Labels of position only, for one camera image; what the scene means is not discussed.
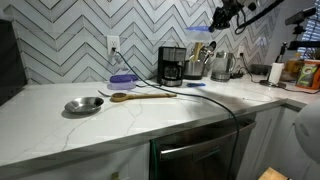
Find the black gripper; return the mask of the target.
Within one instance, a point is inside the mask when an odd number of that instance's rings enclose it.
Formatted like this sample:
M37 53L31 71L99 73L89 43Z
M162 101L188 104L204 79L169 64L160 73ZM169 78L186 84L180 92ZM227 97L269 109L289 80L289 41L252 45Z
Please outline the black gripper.
M223 6L217 7L212 17L212 23L208 30L213 33L215 30L224 30L230 27L230 20L243 7L241 0L222 0Z

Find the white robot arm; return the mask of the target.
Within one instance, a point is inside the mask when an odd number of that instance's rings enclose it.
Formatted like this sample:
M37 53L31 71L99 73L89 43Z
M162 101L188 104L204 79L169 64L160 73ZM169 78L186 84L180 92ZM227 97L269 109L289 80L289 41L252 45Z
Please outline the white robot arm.
M208 27L210 33L215 30L223 30L230 27L230 20L238 12L247 7L251 11L256 9L256 0L221 0L222 7L217 7L212 17L211 25ZM275 0L260 13L249 20L244 19L244 23L238 24L237 29L244 29L264 15L276 8L284 0ZM315 15L316 7L304 9L285 20L286 25L299 25L306 18ZM300 47L316 48L319 47L319 41L291 41L288 50L296 50ZM320 162L320 121L319 121L319 100L306 105L300 110L295 121L296 138L307 156L319 164Z

